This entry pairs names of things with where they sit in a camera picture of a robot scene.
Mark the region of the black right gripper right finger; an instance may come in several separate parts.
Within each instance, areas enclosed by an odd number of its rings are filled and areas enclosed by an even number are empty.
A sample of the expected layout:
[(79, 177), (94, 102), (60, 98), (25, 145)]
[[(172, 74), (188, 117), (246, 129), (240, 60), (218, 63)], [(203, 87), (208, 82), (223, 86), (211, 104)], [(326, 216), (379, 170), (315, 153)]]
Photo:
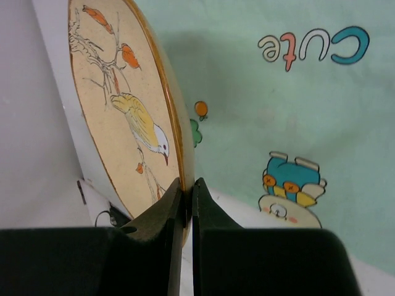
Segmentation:
[(198, 179), (192, 195), (195, 295), (360, 295), (346, 249), (315, 228), (244, 228)]

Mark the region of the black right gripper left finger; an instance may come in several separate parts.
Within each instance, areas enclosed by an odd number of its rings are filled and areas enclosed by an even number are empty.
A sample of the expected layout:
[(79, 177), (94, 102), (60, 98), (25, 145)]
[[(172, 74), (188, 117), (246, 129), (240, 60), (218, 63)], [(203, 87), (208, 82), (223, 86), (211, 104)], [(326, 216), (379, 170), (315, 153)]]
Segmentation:
[(182, 191), (121, 228), (1, 231), (2, 295), (178, 295)]

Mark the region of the cream bird pattern plate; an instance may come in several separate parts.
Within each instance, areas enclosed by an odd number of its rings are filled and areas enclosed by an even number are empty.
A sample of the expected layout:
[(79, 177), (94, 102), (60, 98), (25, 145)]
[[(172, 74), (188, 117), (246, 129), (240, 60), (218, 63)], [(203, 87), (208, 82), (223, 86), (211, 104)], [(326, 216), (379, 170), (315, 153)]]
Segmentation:
[(69, 1), (73, 83), (104, 171), (132, 218), (177, 179), (191, 198), (194, 144), (177, 78), (134, 1)]

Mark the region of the green cartoon print placemat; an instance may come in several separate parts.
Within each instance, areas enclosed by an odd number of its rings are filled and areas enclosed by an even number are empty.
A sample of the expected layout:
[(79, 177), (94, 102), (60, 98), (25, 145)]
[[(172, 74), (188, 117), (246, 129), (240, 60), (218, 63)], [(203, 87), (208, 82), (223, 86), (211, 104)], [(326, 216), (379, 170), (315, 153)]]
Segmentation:
[(139, 1), (199, 125), (196, 174), (257, 205), (270, 153), (327, 181), (311, 208), (358, 259), (394, 272), (394, 2)]

